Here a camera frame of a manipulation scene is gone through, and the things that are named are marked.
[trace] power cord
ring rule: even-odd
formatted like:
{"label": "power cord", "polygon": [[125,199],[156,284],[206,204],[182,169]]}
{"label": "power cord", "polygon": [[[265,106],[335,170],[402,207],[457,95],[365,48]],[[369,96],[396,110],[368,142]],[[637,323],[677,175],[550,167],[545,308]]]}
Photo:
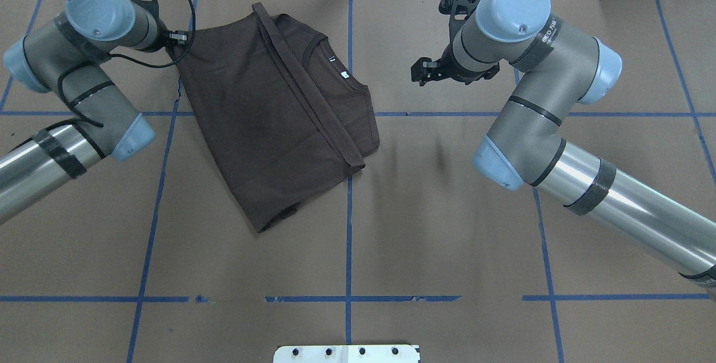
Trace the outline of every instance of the power cord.
{"label": "power cord", "polygon": [[191,37],[189,38],[189,43],[184,48],[184,52],[181,55],[179,55],[179,58],[177,58],[176,60],[173,60],[170,63],[166,63],[164,65],[151,65],[150,63],[141,62],[140,60],[133,59],[132,57],[129,57],[128,55],[124,55],[124,54],[110,54],[110,57],[130,60],[133,63],[138,63],[138,64],[142,65],[143,67],[148,67],[148,68],[167,68],[167,67],[171,67],[172,65],[176,64],[177,62],[180,62],[184,58],[184,56],[189,52],[189,49],[191,49],[191,45],[194,44],[194,37],[196,36],[195,35],[196,34],[196,11],[194,9],[194,3],[191,0],[187,0],[187,1],[189,1],[189,6],[191,8]]}

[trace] blue cap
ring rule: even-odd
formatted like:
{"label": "blue cap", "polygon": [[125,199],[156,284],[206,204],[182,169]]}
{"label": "blue cap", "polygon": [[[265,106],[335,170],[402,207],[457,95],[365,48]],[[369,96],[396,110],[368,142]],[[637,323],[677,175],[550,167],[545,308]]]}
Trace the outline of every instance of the blue cap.
{"label": "blue cap", "polygon": [[154,130],[144,119],[142,113],[139,113],[122,136],[122,139],[120,139],[115,150],[112,151],[112,156],[122,162],[150,144],[155,136]]}
{"label": "blue cap", "polygon": [[550,0],[480,0],[475,21],[490,39],[515,43],[537,34],[551,10]]}
{"label": "blue cap", "polygon": [[130,0],[66,0],[64,13],[82,36],[99,41],[120,39],[135,22]]}
{"label": "blue cap", "polygon": [[28,89],[38,93],[47,93],[49,88],[43,85],[35,76],[30,69],[30,64],[27,62],[27,57],[25,57],[25,49],[23,48],[25,37],[5,51],[5,54],[2,55],[2,62],[5,64],[5,68],[10,71],[12,77],[22,82]]}
{"label": "blue cap", "polygon": [[596,73],[594,73],[594,80],[591,82],[589,90],[586,91],[586,95],[578,100],[583,105],[591,105],[604,97],[606,91],[614,87],[614,83],[616,83],[621,74],[621,57],[619,54],[602,44],[597,37],[594,40],[599,45],[599,61],[596,63]]}
{"label": "blue cap", "polygon": [[517,190],[524,183],[517,170],[488,136],[478,146],[473,156],[473,166],[490,180],[511,191]]}

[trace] silver cylinder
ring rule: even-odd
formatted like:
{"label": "silver cylinder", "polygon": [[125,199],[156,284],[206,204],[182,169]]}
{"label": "silver cylinder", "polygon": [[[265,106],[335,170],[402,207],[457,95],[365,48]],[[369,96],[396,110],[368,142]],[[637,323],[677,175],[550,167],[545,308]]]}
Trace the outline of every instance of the silver cylinder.
{"label": "silver cylinder", "polygon": [[[50,131],[57,141],[85,169],[100,161],[92,145],[74,126]],[[35,141],[8,153],[0,159],[0,224],[41,200],[64,183],[69,175]]]}
{"label": "silver cylinder", "polygon": [[[565,205],[593,183],[600,160],[573,144],[537,187]],[[703,274],[716,266],[716,223],[616,170],[606,197],[586,215],[636,241],[681,274]]]}

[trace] blue tape grid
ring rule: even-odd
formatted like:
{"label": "blue tape grid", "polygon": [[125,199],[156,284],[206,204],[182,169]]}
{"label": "blue tape grid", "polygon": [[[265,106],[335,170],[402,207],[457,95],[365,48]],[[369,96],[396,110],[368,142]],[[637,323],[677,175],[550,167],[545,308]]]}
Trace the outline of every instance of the blue tape grid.
{"label": "blue tape grid", "polygon": [[[665,40],[672,55],[673,63],[675,64],[677,74],[679,76],[682,89],[686,96],[686,100],[690,109],[688,113],[641,113],[641,112],[573,112],[570,116],[578,117],[690,117],[693,119],[696,126],[696,131],[700,139],[701,147],[706,157],[706,163],[709,166],[714,183],[716,183],[716,169],[714,169],[714,163],[711,159],[708,145],[706,144],[699,123],[699,118],[712,118],[716,117],[716,113],[698,113],[695,111],[695,106],[691,100],[691,95],[688,90],[687,83],[685,81],[680,62],[677,54],[673,49],[673,43],[669,34],[664,13],[661,6],[660,0],[654,0],[657,6],[657,12],[659,13],[660,22],[664,31]],[[26,34],[29,34],[34,26],[39,8],[43,0],[37,0],[34,8],[31,20],[28,24]],[[352,35],[353,35],[353,0],[348,0],[348,69],[352,70],[353,65],[353,54],[352,54]],[[514,70],[516,82],[519,81],[519,73]],[[71,116],[72,113],[69,111],[4,111],[3,108],[7,102],[8,95],[10,94],[10,88],[13,83],[13,78],[10,77],[3,91],[2,99],[0,100],[0,115],[7,116]],[[180,97],[181,97],[181,81],[179,82]],[[151,254],[154,243],[154,234],[156,233],[156,225],[158,221],[158,208],[161,202],[163,193],[164,178],[166,177],[166,164],[168,161],[169,149],[171,148],[171,141],[176,124],[176,118],[178,116],[194,116],[191,111],[177,111],[179,98],[174,103],[172,111],[143,111],[145,116],[170,116],[171,124],[169,125],[169,134],[166,144],[166,150],[164,151],[164,160],[162,166],[161,177],[159,178],[159,188],[156,198],[156,204],[154,205],[154,216],[152,226],[150,229],[150,238],[148,241],[148,248],[145,255],[145,264],[140,283],[140,291],[138,296],[0,296],[0,302],[70,302],[70,303],[136,303],[135,312],[135,323],[133,325],[132,337],[130,340],[130,348],[128,350],[128,362],[132,361],[134,347],[136,345],[136,335],[138,334],[139,322],[141,318],[141,310],[143,303],[188,303],[190,298],[188,296],[145,296],[146,281],[148,277],[148,271],[151,261]],[[387,116],[497,116],[498,111],[485,111],[485,112],[470,112],[470,111],[458,111],[458,112],[411,112],[411,111],[389,111],[389,112],[377,112],[375,115],[378,117]],[[457,300],[460,296],[353,296],[352,293],[352,279],[351,279],[351,264],[352,264],[352,177],[348,178],[348,192],[347,192],[347,260],[346,260],[346,295],[345,296],[278,296],[278,297],[265,297],[268,303],[315,303],[315,302],[340,302],[346,304],[346,340],[350,345],[351,343],[351,303],[353,302],[407,302],[407,301],[434,301],[434,302],[451,302]],[[562,348],[562,335],[560,335],[559,320],[557,313],[557,302],[558,301],[619,301],[619,300],[708,300],[707,294],[582,294],[582,295],[555,295],[553,282],[552,282],[552,270],[549,264],[549,255],[547,248],[547,237],[545,236],[544,221],[542,217],[542,210],[540,206],[540,198],[537,190],[534,190],[535,204],[537,205],[537,211],[539,215],[539,228],[540,235],[542,237],[542,249],[545,267],[545,276],[547,277],[548,295],[525,295],[522,297],[523,301],[548,301],[550,302],[550,309],[552,310],[553,327],[555,332],[555,342],[557,343],[557,352],[560,363],[564,362],[563,348]]]}

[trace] dark gray cloth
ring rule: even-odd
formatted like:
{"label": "dark gray cloth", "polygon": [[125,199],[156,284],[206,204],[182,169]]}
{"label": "dark gray cloth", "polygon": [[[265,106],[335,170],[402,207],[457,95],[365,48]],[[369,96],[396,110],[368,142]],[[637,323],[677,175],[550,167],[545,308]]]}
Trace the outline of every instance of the dark gray cloth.
{"label": "dark gray cloth", "polygon": [[379,139],[368,87],[328,37],[253,10],[197,31],[177,67],[226,185],[261,232],[365,167]]}

